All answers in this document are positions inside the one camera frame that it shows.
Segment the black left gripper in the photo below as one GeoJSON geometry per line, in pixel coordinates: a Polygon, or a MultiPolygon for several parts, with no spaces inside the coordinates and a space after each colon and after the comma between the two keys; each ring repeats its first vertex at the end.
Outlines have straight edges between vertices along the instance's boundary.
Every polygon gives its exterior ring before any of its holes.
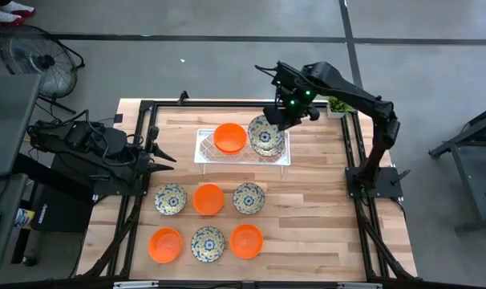
{"type": "MultiPolygon", "coordinates": [[[[125,181],[149,179],[151,173],[174,170],[174,168],[169,165],[152,163],[151,154],[144,148],[144,146],[126,144],[124,149],[130,157],[133,157],[132,163],[124,170],[125,181]]],[[[152,144],[152,154],[155,157],[176,162],[176,159],[165,153],[156,142],[152,144]]]]}

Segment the orange plastic mini bowl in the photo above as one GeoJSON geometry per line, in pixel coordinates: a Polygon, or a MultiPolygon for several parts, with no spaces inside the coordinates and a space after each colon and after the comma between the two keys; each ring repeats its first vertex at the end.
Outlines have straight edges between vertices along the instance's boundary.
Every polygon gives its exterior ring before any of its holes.
{"type": "Polygon", "coordinates": [[[193,194],[193,206],[202,215],[217,214],[225,203],[224,193],[214,184],[205,184],[198,187],[193,194]]]}
{"type": "Polygon", "coordinates": [[[262,232],[251,224],[237,226],[230,235],[231,251],[239,258],[255,258],[262,250],[264,237],[262,232]]]}
{"type": "Polygon", "coordinates": [[[213,141],[222,153],[236,154],[246,146],[247,133],[239,124],[225,123],[215,129],[213,141]]]}
{"type": "Polygon", "coordinates": [[[170,263],[182,251],[182,237],[172,227],[158,229],[149,240],[148,253],[157,263],[170,263]]]}

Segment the white grid shelf rack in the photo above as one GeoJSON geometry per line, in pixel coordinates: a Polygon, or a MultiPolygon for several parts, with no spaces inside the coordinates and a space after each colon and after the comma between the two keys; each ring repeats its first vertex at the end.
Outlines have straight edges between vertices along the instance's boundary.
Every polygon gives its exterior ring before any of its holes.
{"type": "Polygon", "coordinates": [[[290,133],[285,133],[285,147],[275,157],[263,157],[257,154],[249,141],[237,154],[224,154],[219,151],[213,140],[214,129],[201,128],[196,132],[196,147],[194,162],[205,174],[206,165],[266,165],[281,168],[281,177],[284,177],[286,169],[291,165],[290,133]]]}

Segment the green artificial plant white pot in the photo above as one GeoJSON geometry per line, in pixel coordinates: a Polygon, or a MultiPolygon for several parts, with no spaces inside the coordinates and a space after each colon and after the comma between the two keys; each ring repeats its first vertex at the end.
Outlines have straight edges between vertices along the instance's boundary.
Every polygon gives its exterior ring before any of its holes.
{"type": "Polygon", "coordinates": [[[348,113],[354,112],[354,109],[350,105],[342,102],[341,100],[333,96],[328,96],[327,101],[327,116],[329,118],[339,119],[344,117],[348,113]]]}

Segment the black computer case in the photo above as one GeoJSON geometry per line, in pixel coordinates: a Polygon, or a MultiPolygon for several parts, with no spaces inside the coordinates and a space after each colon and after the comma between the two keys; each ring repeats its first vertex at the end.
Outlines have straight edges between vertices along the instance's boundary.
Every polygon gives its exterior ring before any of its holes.
{"type": "MultiPolygon", "coordinates": [[[[67,154],[57,155],[51,168],[88,188],[93,199],[94,183],[89,178],[98,169],[86,161],[67,154]]],[[[46,232],[84,233],[88,227],[94,202],[86,203],[49,185],[37,184],[32,210],[33,230],[46,232]]]]}

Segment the silver aluminium bar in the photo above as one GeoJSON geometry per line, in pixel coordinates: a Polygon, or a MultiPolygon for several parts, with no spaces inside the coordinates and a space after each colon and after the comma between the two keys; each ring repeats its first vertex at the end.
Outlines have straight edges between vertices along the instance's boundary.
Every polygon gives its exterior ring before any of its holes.
{"type": "Polygon", "coordinates": [[[383,285],[380,283],[341,282],[338,283],[337,289],[383,289],[383,285]]]}
{"type": "Polygon", "coordinates": [[[112,289],[154,289],[160,286],[156,280],[115,282],[112,289]]]}

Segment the blue yellow can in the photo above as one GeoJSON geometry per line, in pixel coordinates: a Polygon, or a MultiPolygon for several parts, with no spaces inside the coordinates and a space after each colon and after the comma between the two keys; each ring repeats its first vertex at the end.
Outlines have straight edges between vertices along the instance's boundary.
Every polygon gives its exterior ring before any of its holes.
{"type": "Polygon", "coordinates": [[[14,228],[30,230],[34,215],[35,212],[32,210],[18,208],[18,212],[14,220],[14,228]]]}

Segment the black floor fan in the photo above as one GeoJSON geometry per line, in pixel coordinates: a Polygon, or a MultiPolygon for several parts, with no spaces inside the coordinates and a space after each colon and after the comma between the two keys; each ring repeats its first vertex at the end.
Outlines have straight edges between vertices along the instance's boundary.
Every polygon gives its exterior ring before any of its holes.
{"type": "Polygon", "coordinates": [[[51,33],[30,25],[13,26],[0,34],[0,57],[12,75],[39,75],[39,99],[70,114],[76,111],[58,103],[78,83],[84,58],[51,33]]]}

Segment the grey desk top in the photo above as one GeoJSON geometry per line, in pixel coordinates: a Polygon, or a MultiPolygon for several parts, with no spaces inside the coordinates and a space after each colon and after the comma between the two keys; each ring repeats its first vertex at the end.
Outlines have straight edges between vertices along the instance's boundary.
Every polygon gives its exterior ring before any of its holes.
{"type": "Polygon", "coordinates": [[[40,82],[40,75],[0,75],[0,176],[12,170],[40,82]]]}
{"type": "Polygon", "coordinates": [[[23,173],[0,178],[0,268],[10,241],[28,176],[23,173]]]}

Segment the grey metal stand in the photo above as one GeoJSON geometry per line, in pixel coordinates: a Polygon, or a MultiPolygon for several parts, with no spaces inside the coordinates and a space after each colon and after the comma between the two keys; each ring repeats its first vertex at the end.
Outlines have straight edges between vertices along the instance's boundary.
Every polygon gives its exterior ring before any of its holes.
{"type": "Polygon", "coordinates": [[[468,121],[450,140],[428,152],[438,159],[450,153],[464,191],[471,197],[474,222],[455,227],[457,234],[486,230],[486,110],[468,121]]]}

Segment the person's shoe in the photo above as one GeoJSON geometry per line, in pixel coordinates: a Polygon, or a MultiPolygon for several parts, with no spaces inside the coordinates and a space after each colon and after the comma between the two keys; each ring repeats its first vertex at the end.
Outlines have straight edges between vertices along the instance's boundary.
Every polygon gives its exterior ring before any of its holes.
{"type": "Polygon", "coordinates": [[[35,15],[36,10],[32,6],[26,6],[15,0],[0,0],[0,12],[2,15],[18,15],[29,18],[35,15]]]}
{"type": "Polygon", "coordinates": [[[23,23],[21,16],[0,11],[0,26],[19,26],[23,23]]]}

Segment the black aluminium table frame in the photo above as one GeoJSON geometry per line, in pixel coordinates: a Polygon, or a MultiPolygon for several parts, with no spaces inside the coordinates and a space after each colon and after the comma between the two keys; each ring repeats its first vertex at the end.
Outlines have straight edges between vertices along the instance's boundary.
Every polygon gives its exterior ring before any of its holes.
{"type": "Polygon", "coordinates": [[[401,209],[388,197],[352,197],[346,169],[358,167],[370,152],[373,122],[356,113],[339,119],[327,116],[327,102],[316,105],[321,115],[290,128],[291,165],[206,165],[194,162],[196,132],[221,124],[247,126],[261,114],[266,100],[122,99],[118,129],[149,138],[159,131],[158,144],[176,162],[174,170],[154,173],[145,195],[104,198],[93,207],[77,278],[96,287],[115,282],[156,280],[154,289],[337,289],[338,283],[380,283],[400,288],[417,272],[401,209]],[[242,214],[233,205],[235,189],[254,183],[265,192],[265,205],[256,214],[242,214]],[[175,215],[160,214],[156,191],[178,184],[187,194],[175,215]],[[193,194],[214,184],[225,203],[214,215],[199,214],[193,194]],[[237,257],[230,249],[232,231],[255,225],[264,237],[255,258],[237,257]],[[225,251],[213,263],[196,260],[193,234],[214,226],[225,237],[225,251]],[[182,251],[170,263],[157,263],[148,253],[150,237],[172,227],[182,237],[182,251]]]}

